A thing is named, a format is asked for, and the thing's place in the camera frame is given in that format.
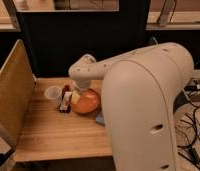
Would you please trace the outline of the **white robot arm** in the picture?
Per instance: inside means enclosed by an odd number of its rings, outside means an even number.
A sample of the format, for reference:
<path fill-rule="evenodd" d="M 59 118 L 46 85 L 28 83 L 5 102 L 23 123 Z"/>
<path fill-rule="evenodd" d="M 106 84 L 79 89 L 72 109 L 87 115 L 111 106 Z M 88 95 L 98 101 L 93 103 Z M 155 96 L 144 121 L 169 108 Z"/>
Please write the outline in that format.
<path fill-rule="evenodd" d="M 174 101 L 194 62 L 177 43 L 135 49 L 98 62 L 82 56 L 69 68 L 73 85 L 101 85 L 101 105 L 117 171 L 179 171 Z"/>

